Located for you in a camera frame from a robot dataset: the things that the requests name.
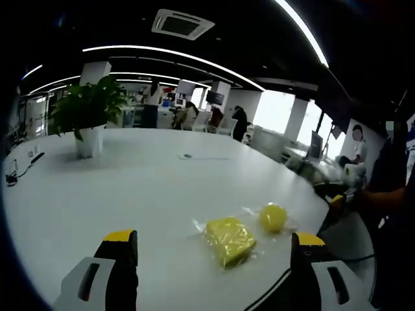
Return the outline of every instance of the person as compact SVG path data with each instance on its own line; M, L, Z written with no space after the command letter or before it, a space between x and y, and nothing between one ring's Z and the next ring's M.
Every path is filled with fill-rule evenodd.
M158 80L153 79L151 86L143 94L143 98L147 98L147 101L141 116L142 128L157 128L158 105L162 94L163 89L159 85Z
M360 124L356 124L353 127L351 136L353 137L353 140L357 142L355 145L355 158L351 161L351 163L357 165L366 161L366 155L368 153L366 149L366 141L363 139L363 129Z
M356 197L357 211L364 221L372 238L373 249L377 258L377 285L372 303L375 306L384 306L390 296L391 280L395 272L390 271L393 257L399 256L391 251L402 239L399 226L403 218L409 217L409 206L404 207L405 198L413 187L415 176L411 174L412 181L407 181L407 153L406 138L408 127L406 122L394 121L388 129L388 139L385 141L373 166L372 177L368 186Z
M237 120L235 128L233 129L233 139L242 141L246 133L246 127L248 126L245 110L240 106L235 106L235 113L232 115L232 118Z
M191 131L192 126L199 115L199 110L192 102L186 102L185 109L179 116L178 122L176 123L177 130Z
M356 124L353 127L351 136L353 137L353 140L356 141L355 145L355 157L353 160L350 160L348 157L342 155L338 157L337 163L339 167L344 168L346 164L361 164L366 161L366 155L368 153L367 147L366 147L366 141L363 139L363 129L362 126L359 124Z
M405 121L389 121L391 128L379 157L373 165L368 192L389 192L405 186L407 181L408 125Z
M223 113L217 107L212 107L212 116L207 123L207 132L216 133L221 120L223 119Z

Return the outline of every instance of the potted plant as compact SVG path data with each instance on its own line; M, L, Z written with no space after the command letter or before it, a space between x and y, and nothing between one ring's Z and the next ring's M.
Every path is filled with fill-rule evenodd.
M54 129L75 134L80 157L95 157L102 150L102 129L108 121L117 122L126 91L113 76L101 78L98 84L69 86L68 94L55 103L51 118Z

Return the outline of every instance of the white table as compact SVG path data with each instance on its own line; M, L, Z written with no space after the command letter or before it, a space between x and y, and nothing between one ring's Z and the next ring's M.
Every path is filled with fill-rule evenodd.
M284 147L285 151L287 151L291 157L296 157L299 160L302 160L304 157L307 156L307 151L295 149L291 147Z
M45 155L3 192L16 251L48 303L104 236L134 228L139 310L244 310L290 267L291 234L265 238L242 207L276 202L299 230L314 234L328 210L303 178L222 135L107 129L101 156L85 160L75 157L72 133L54 135L18 146L7 169L16 158L24 170L34 144ZM225 271L192 220L231 215L240 215L257 238L257 258Z

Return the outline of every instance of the window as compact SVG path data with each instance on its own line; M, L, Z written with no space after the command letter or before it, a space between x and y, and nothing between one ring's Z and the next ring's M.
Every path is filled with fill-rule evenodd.
M203 87L197 87L197 88L195 88L195 90L193 91L191 101L192 101L192 103L193 103L193 104L195 104L195 106L196 106L197 108L202 109L202 110L205 110L205 109L206 109L206 105L208 104L208 103L206 102L206 95L208 94L208 91L209 91L209 90L207 89L207 90L206 90L206 92L205 92L205 96L204 96L204 98L203 98L202 105L200 105L200 99L202 98L202 94L203 94Z
M254 124L284 134L295 95L266 90L259 99Z
M318 134L323 138L323 143L326 144L327 137L329 136L329 133L331 131L331 123L333 120L328 115L324 114L322 125L318 131ZM341 133L338 139L335 139L333 135L330 135L329 138L329 152L327 153L327 156L334 160L336 156L340 154L342 151L344 139L346 138L346 135L344 133Z
M314 100L310 100L307 105L307 110L305 110L304 119L301 124L297 141L305 144L306 146L310 146L311 131L315 131L317 129L321 113L322 110L314 103Z
M333 135L330 135L329 138L329 152L327 153L327 156L334 160L336 156L340 155L340 152L342 151L344 139L346 138L345 133L340 133L338 139L335 139Z

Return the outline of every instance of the ceiling light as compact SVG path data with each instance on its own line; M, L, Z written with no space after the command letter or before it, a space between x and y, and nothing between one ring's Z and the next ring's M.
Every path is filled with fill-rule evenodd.
M301 17L297 14L297 12L286 2L286 0L275 0L276 3L280 5L281 8L288 13L288 15L294 20L294 22L299 26L301 31L309 40L309 43L314 49L314 52L317 54L320 63L325 65L327 68L329 64L327 63L326 57L324 57L323 51L321 50L320 46L318 45L316 39L314 38L313 34L309 30L309 27L303 22Z
M151 83L151 80L134 80L134 79L117 79L117 81L120 82L145 82L145 83Z
M193 69L193 70L197 70L197 71L200 71L202 73L208 73L206 70L202 70L202 69L199 69L199 68L196 68L196 67L193 67L193 66L189 66L189 65L186 65L184 63L177 63L177 65L183 66L183 67L186 67L186 68L190 68L190 69Z
M139 57L140 60L155 60L157 62L163 62L163 63L172 63L174 64L174 62L170 61L170 60L160 60L159 58L153 58L153 57Z
M34 69L30 70L27 74L25 74L25 75L23 76L22 80L23 80L24 78L26 78L27 76L29 76L31 73L34 73L36 70L38 70L38 69L42 68L42 66L43 66L43 65L39 65L39 66L37 66L36 68L34 68Z
M51 83L45 84L44 86L41 86L41 87L38 87L37 89L34 89L29 94L32 94L32 93L34 93L36 91L39 91L40 89L43 89L44 87L52 86L53 84L56 84L56 83L59 83L59 82L63 82L63 81L66 81L66 80L70 80L70 79L76 79L76 78L80 78L80 76L70 76L69 78L64 78L64 79L61 79L61 80L58 80L58 81L55 81L55 82L51 82Z
M110 75L138 75L138 76L157 76L159 78L166 78L166 79L173 79L173 80L180 80L174 76L163 76L163 75L155 75L153 73L129 73L129 72L121 72L121 71L114 71L110 73Z
M152 83L152 80L134 80L134 79L117 79L117 81L120 82L144 82L144 83ZM164 85L164 86L177 86L177 84L173 84L173 83L166 83L166 82L160 82L160 84Z
M202 84L202 83L199 83L199 82L195 82L195 81L190 81L190 80L186 80L186 79L182 79L182 81L184 81L184 82L189 82L189 83L193 83L193 84L196 84L197 86L203 86L203 87L206 87L206 88L211 88L210 86L207 86L207 85L205 85L205 84Z
M174 84L174 83L160 82L160 84L163 84L164 86L178 86L177 84Z
M108 58L133 58L133 59L136 59L137 56L110 56Z
M176 78L175 76L164 76L164 75L155 75L154 73L129 73L129 72L124 72L124 71L114 71L112 73L110 73L110 75L138 75L138 76L156 76L158 78L166 78L166 79L173 79L173 80L183 80L189 83L193 83L196 84L198 86L203 86L203 87L207 87L210 88L210 86L207 86L205 84L201 84L199 82L195 82L195 81L190 81L190 80L186 80L186 79L180 79L180 78Z
M54 89L48 90L48 92L53 92L53 91L56 91L57 89L63 89L64 87L67 87L67 86L58 86L58 87L56 87Z
M183 57L186 57L186 58L190 58L192 60L196 60L198 62L206 63L210 66L216 67L216 68L221 69L223 71L226 71L227 73L229 73L233 76L236 76L236 77L244 80L245 82L248 82L249 84L252 84L253 86L260 89L261 91L265 91L265 89L262 86L260 86L259 84L256 84L255 82L251 81L248 78L245 78L244 76L240 75L239 73L236 73L235 71L232 71L228 68L220 66L216 63L209 62L208 60L204 60L202 58L199 58L199 57L196 57L196 56L193 56L193 55L189 55L189 54L185 54L185 53L177 52L177 51L172 51L172 50L167 50L167 49L161 49L159 47L146 47L146 46L141 46L141 45L107 45L107 46L103 46L103 47L90 47L88 49L83 49L82 52L104 50L104 49L141 49L141 50L151 50L151 51L164 52L164 53L174 54L174 55L178 55L178 56L183 56Z

